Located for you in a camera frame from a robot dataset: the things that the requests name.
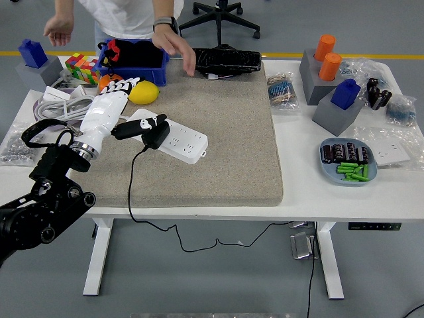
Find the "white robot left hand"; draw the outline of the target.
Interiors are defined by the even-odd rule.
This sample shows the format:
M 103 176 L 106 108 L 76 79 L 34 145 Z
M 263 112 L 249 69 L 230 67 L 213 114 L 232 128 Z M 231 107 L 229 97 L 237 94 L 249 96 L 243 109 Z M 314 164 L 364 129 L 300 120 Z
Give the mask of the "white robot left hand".
M 101 153 L 102 142 L 108 136 L 122 140 L 139 136 L 161 125 L 165 114 L 147 119 L 127 121 L 119 124 L 119 116 L 129 100 L 129 94 L 141 83 L 140 78 L 113 80 L 96 96 L 80 125 L 81 135 L 72 144 L 75 151 L 86 152 L 96 158 Z

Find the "person's left hand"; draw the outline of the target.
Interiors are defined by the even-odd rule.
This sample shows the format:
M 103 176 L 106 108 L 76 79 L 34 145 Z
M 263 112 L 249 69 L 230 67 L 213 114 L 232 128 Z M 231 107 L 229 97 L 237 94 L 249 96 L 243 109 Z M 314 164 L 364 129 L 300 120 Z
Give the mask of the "person's left hand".
M 179 54 L 183 59 L 183 69 L 188 76 L 194 76 L 196 56 L 193 48 L 177 35 L 168 24 L 159 24 L 154 28 L 153 44 L 171 56 Z

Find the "person's right hand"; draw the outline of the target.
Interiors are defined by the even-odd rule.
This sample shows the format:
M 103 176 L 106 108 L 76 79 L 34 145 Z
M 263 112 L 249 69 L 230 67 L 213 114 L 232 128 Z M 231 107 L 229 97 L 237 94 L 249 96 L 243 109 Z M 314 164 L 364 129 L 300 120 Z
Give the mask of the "person's right hand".
M 65 46 L 70 42 L 74 29 L 74 17 L 55 14 L 45 24 L 43 35 L 51 45 Z

